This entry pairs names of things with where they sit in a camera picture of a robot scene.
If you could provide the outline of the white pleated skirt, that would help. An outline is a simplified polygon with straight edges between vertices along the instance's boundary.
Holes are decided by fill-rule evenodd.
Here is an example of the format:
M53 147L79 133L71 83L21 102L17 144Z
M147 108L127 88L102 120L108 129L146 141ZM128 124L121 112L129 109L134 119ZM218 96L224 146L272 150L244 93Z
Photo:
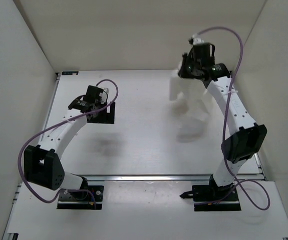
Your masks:
M188 143L203 135L210 119L210 111L203 101L206 89L202 81L181 78L179 76L181 67L182 62L180 61L170 76L169 100L179 101L179 106L185 108L179 117L180 127L177 139L179 142Z

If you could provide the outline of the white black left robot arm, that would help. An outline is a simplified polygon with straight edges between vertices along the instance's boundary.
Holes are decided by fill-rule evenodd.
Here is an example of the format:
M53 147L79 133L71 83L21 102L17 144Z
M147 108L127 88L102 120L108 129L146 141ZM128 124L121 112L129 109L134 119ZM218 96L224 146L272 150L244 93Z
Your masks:
M61 157L78 131L87 123L113 124L115 103L110 112L99 111L108 104L109 89L90 85L84 95L76 97L62 118L64 123L48 133L37 145L24 151L25 179L50 190L67 189L77 199L88 194L86 179L64 170Z

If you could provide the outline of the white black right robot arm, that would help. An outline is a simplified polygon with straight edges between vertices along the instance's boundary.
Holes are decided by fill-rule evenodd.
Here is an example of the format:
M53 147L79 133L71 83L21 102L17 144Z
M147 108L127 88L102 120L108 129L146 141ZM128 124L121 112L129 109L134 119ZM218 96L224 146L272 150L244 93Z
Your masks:
M190 43L191 50L183 54L179 77L200 80L224 115L229 137L224 137L221 150L223 160L210 177L208 195L220 200L232 188L244 163L257 153L267 134L265 125L258 125L249 115L232 85L226 65L215 63L215 46L209 42Z

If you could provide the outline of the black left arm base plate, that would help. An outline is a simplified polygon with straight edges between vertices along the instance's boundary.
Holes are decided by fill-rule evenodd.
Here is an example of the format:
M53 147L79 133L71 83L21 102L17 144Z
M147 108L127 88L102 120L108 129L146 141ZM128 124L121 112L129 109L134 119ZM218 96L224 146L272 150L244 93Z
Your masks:
M88 185L88 190L93 194L96 204L94 204L92 196L87 192L69 193L61 189L57 202L57 209L101 210L103 204L104 186Z

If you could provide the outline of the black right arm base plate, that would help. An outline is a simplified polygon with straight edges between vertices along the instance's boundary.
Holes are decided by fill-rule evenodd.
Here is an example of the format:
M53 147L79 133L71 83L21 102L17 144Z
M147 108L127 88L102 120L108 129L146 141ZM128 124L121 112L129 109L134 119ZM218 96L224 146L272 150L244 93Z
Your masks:
M195 212L241 211L238 193L235 189L215 191L209 185L193 185L192 190L182 193L180 197L193 199Z

